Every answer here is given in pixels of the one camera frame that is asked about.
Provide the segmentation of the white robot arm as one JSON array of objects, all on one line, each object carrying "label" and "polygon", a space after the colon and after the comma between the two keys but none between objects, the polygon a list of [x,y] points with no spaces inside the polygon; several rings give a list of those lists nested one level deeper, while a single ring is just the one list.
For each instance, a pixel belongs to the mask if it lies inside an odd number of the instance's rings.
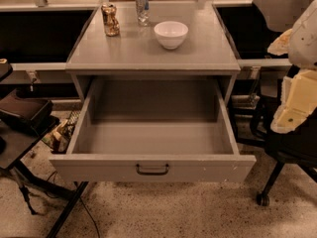
[{"label": "white robot arm", "polygon": [[294,23],[267,49],[270,54],[288,54],[299,68],[294,76],[285,76],[281,86],[281,104],[273,115],[270,129],[286,134],[300,126],[317,107],[317,1],[314,0]]}]

